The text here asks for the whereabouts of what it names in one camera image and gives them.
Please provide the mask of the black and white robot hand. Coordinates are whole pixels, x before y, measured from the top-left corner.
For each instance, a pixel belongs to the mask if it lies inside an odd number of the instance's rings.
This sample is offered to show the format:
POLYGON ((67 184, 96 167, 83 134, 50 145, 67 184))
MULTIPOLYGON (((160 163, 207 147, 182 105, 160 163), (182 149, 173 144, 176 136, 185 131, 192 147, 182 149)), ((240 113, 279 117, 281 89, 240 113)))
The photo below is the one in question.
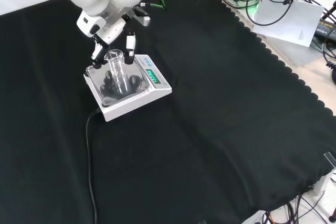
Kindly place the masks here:
POLYGON ((103 63, 105 54, 111 49, 113 42, 122 34, 126 23, 132 18, 145 27, 151 21, 149 14, 138 6, 108 6, 96 16, 81 12, 77 26, 82 33, 95 41, 95 49, 91 55, 91 61, 94 65, 103 63))

